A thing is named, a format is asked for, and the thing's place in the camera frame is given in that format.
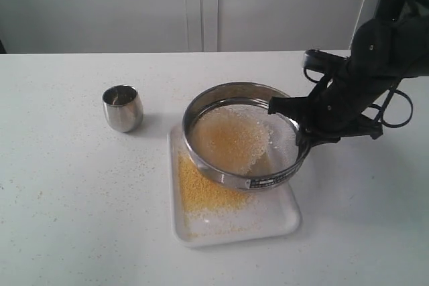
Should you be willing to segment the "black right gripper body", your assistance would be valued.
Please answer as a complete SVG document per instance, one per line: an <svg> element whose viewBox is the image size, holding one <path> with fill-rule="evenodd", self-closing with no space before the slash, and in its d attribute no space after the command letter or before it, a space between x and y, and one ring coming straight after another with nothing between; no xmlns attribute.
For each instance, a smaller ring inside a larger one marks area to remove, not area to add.
<svg viewBox="0 0 429 286"><path fill-rule="evenodd" d="M303 70L321 72L324 76L306 98L300 131L311 139L340 139L383 134L379 121L363 111L384 93L384 77L371 76L348 63L336 70L332 64L305 62Z"/></svg>

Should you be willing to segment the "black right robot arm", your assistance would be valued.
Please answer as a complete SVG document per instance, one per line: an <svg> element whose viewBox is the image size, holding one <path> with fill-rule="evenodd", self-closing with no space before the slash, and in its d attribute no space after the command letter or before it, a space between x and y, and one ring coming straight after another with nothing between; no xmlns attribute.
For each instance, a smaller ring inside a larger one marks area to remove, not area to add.
<svg viewBox="0 0 429 286"><path fill-rule="evenodd" d="M300 126L299 141L316 146L343 137L382 136L392 125L384 119L404 78L428 75L428 16L419 8L428 0L381 0L375 17L359 27L344 58L307 50L303 71L322 74L308 96L269 102L269 114L281 114Z"/></svg>

